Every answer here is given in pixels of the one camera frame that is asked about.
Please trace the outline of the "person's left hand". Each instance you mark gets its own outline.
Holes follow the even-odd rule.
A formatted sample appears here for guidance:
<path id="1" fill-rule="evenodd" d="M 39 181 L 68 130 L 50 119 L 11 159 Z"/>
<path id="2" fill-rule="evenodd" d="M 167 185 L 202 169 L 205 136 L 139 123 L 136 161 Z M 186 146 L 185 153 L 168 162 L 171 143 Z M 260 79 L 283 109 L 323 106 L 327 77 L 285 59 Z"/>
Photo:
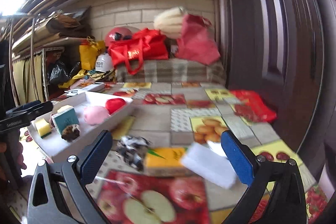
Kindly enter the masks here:
<path id="1" fill-rule="evenodd" d="M 23 157 L 23 145 L 19 141 L 20 131 L 14 130 L 1 133 L 1 179 L 16 181 L 20 178 L 21 170 L 27 169 Z"/>

